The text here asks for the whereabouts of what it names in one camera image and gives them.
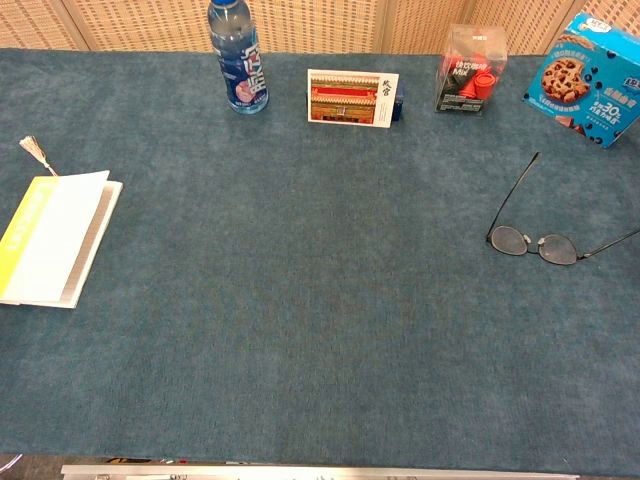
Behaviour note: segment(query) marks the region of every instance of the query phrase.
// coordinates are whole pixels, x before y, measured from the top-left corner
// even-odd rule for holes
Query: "bottle label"
[[[250,107],[264,100],[267,83],[257,43],[242,50],[240,57],[225,57],[218,52],[218,61],[227,82],[229,100],[234,105]]]

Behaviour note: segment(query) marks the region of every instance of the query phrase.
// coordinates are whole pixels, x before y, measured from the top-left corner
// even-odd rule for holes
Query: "eyeglasses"
[[[518,181],[509,191],[507,198],[505,198],[504,202],[502,202],[502,205],[500,205],[500,209],[498,209],[498,213],[496,213],[496,217],[493,219],[493,223],[491,224],[491,227],[487,232],[487,242],[490,243],[493,248],[495,248],[499,252],[506,253],[507,255],[524,255],[525,253],[537,253],[543,258],[543,260],[546,260],[549,263],[554,263],[556,265],[573,265],[580,260],[593,257],[603,250],[614,246],[616,243],[619,243],[626,238],[629,238],[630,236],[640,232],[640,228],[637,228],[627,233],[623,237],[620,237],[613,242],[602,245],[601,247],[598,247],[589,253],[578,255],[576,247],[573,246],[571,240],[563,235],[552,233],[550,235],[542,237],[540,240],[538,240],[537,250],[531,251],[529,250],[531,239],[527,235],[520,233],[513,227],[508,227],[505,225],[496,227],[495,225],[498,221],[498,217],[500,216],[500,212],[502,212],[502,209],[507,204],[507,201],[509,200],[509,197],[511,197],[511,194],[522,183],[527,173],[529,173],[529,170],[531,170],[536,160],[538,159],[539,154],[540,152],[536,152],[536,154],[533,156],[533,158],[529,162],[529,165],[527,165],[527,168],[525,168],[524,172],[522,172],[522,174],[518,178]]]

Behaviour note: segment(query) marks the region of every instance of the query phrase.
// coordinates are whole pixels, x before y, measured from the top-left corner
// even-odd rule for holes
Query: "metal eyeglass frame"
[[[498,249],[493,245],[493,243],[491,242],[491,236],[493,235],[493,232],[496,230],[496,228],[500,228],[500,226],[496,227],[496,222],[498,221],[498,217],[500,216],[500,213],[502,212],[502,209],[503,209],[503,208],[504,208],[504,206],[507,204],[507,201],[509,200],[509,198],[511,197],[511,195],[513,194],[513,192],[514,192],[514,191],[516,190],[516,188],[518,188],[518,186],[522,183],[522,181],[524,180],[524,177],[526,177],[526,175],[529,173],[529,171],[531,170],[531,168],[532,168],[532,167],[533,167],[533,165],[535,164],[536,160],[538,159],[538,155],[540,155],[540,152],[536,152],[536,153],[533,155],[533,158],[532,158],[532,159],[531,159],[531,161],[529,162],[529,165],[527,165],[527,168],[525,168],[525,169],[524,169],[524,171],[520,174],[520,177],[518,177],[518,180],[516,181],[515,185],[511,188],[511,190],[510,190],[510,191],[509,191],[509,193],[507,194],[507,197],[506,197],[506,198],[504,199],[504,201],[502,202],[502,205],[500,205],[500,208],[498,209],[498,213],[496,213],[496,216],[495,216],[495,218],[493,219],[493,222],[491,223],[491,227],[489,227],[489,231],[487,232],[487,237],[486,237],[487,243],[491,244],[491,246],[492,246],[495,250],[499,251],[500,253],[504,253],[504,254],[506,254],[506,255],[514,255],[514,254],[509,254],[509,253],[507,253],[507,252],[503,252],[502,250],[498,250]],[[540,253],[540,247],[544,244],[544,239],[546,238],[546,236],[545,236],[545,237],[542,237],[542,238],[538,241],[538,249],[537,249],[536,251],[531,251],[531,250],[529,250],[529,244],[531,243],[531,239],[530,239],[527,235],[525,235],[525,234],[521,233],[521,232],[520,232],[520,230],[518,230],[518,229],[516,229],[516,228],[514,228],[514,227],[508,227],[508,228],[511,228],[511,229],[513,229],[513,230],[516,230],[516,231],[517,231],[518,233],[520,233],[520,235],[522,235],[522,237],[524,238],[525,243],[527,244],[527,251],[526,251],[526,252],[523,252],[523,253],[522,253],[522,255],[524,255],[524,253],[534,253],[534,254],[538,254],[538,255],[540,255],[540,257],[542,257],[542,259],[543,259],[543,260],[549,261],[549,260],[547,260],[547,259],[546,259],[546,258],[545,258],[541,253]],[[618,238],[618,239],[616,239],[616,240],[614,240],[614,241],[612,241],[612,242],[609,242],[609,243],[607,243],[607,244],[605,244],[605,245],[602,245],[602,246],[600,246],[600,247],[596,248],[595,250],[593,250],[593,251],[591,251],[591,252],[585,253],[584,255],[578,255],[578,253],[577,253],[578,251],[576,250],[576,261],[575,261],[575,262],[573,262],[573,263],[564,264],[564,265],[567,265],[567,266],[568,266],[568,265],[573,265],[573,264],[575,264],[575,263],[579,262],[580,260],[584,260],[585,258],[590,258],[590,257],[592,257],[592,256],[594,256],[594,255],[596,255],[596,254],[598,254],[598,253],[600,253],[600,252],[602,252],[603,250],[606,250],[607,248],[612,247],[612,246],[614,246],[615,244],[620,243],[621,241],[623,241],[623,240],[625,240],[625,239],[627,239],[627,238],[631,237],[632,235],[635,235],[636,233],[639,233],[639,232],[640,232],[640,227],[639,227],[639,228],[636,228],[635,230],[632,230],[631,232],[627,233],[626,235],[624,235],[624,236],[622,236],[622,237],[620,237],[620,238]],[[562,238],[565,238],[566,240],[568,240],[568,241],[573,245],[573,242],[571,242],[571,240],[570,240],[570,239],[568,239],[567,237],[565,237],[564,235],[559,235],[559,234],[551,234],[551,235],[561,236]],[[562,263],[555,263],[555,262],[551,262],[551,261],[549,261],[549,263],[553,263],[554,265],[563,265]]]

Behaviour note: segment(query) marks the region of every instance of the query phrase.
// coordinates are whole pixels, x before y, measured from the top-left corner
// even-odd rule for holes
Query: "eyeglass temple arm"
[[[624,235],[623,237],[620,237],[617,240],[614,240],[613,242],[610,242],[610,243],[607,243],[606,245],[598,247],[592,252],[585,253],[580,258],[578,258],[578,260],[583,260],[585,258],[593,257],[594,255],[600,253],[601,251],[606,250],[609,247],[613,247],[616,243],[620,243],[622,240],[625,240],[625,239],[635,235],[636,233],[640,233],[640,228],[636,228],[635,230],[632,230],[631,232],[629,232],[626,235]]]
[[[502,212],[502,209],[507,204],[507,201],[509,200],[509,197],[511,197],[511,194],[513,192],[515,192],[516,188],[518,188],[518,186],[522,183],[522,180],[524,180],[524,177],[527,175],[527,173],[529,173],[529,170],[531,170],[531,167],[533,167],[533,164],[537,160],[538,155],[540,155],[540,152],[536,152],[533,155],[533,158],[529,162],[529,165],[527,165],[527,168],[525,168],[524,171],[520,174],[520,177],[518,177],[518,180],[516,181],[515,185],[513,187],[511,187],[511,190],[507,194],[507,197],[504,199],[504,202],[502,202],[502,205],[500,205],[500,208],[498,209],[498,213],[496,213],[496,216],[493,219],[493,222],[491,223],[491,226],[489,227],[489,231],[487,232],[487,242],[491,241],[490,240],[491,231],[493,230],[493,227],[496,226],[496,222],[498,221],[498,217],[500,216],[500,212]]]

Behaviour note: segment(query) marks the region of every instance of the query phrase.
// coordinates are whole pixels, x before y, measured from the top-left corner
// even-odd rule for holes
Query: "clear plastic box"
[[[506,65],[504,28],[451,25],[436,74],[436,111],[481,113]]]

